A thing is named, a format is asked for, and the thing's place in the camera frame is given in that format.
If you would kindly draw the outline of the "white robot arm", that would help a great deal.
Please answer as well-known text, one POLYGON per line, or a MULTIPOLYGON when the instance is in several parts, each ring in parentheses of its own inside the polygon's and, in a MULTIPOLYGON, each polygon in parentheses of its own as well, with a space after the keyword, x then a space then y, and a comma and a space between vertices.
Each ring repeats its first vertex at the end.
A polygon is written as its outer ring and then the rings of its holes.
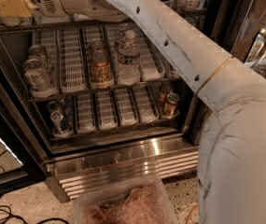
POLYGON ((266 224, 266 0, 0 0, 0 195, 117 202, 195 172, 200 224, 266 224))

